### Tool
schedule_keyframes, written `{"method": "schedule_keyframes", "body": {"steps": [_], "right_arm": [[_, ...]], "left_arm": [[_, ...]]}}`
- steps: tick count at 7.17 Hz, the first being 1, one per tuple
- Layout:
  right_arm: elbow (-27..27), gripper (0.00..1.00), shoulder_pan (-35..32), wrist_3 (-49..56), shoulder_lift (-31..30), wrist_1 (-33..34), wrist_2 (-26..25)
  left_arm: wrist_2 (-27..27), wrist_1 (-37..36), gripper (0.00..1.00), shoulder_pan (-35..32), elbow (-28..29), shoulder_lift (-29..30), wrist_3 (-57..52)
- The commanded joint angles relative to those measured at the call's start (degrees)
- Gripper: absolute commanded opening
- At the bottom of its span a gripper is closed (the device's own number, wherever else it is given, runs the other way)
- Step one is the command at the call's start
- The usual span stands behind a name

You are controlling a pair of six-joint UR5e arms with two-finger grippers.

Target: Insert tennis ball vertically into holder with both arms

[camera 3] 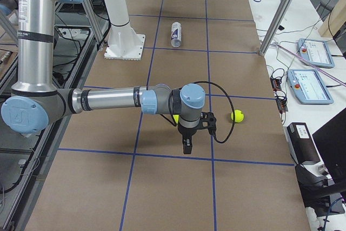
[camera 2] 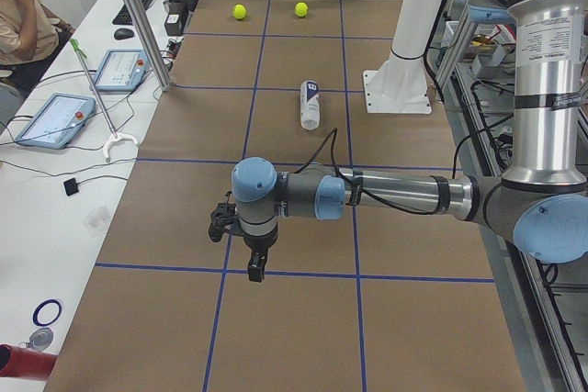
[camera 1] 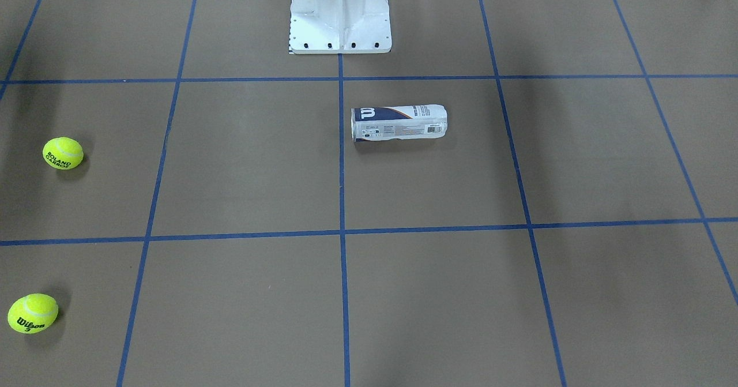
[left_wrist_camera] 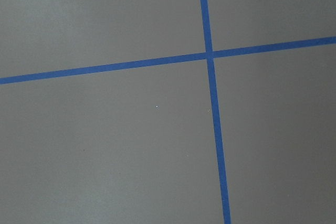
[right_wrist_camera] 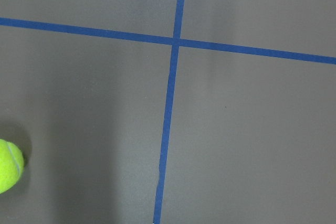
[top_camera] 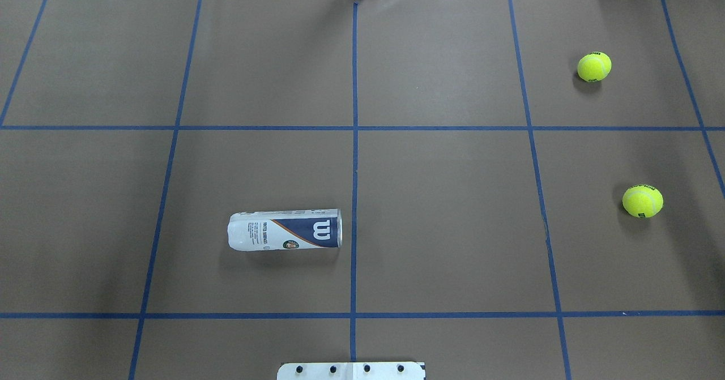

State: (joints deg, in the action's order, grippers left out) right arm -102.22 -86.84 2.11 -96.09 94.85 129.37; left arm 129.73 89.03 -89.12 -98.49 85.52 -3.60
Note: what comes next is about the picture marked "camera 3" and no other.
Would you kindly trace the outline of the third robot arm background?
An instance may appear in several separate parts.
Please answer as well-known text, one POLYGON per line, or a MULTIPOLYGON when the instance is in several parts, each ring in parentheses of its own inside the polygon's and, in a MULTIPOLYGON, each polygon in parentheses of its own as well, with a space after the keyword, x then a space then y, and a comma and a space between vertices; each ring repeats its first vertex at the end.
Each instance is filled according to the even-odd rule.
POLYGON ((8 16, 18 9, 18 0, 1 0, 1 12, 8 16))

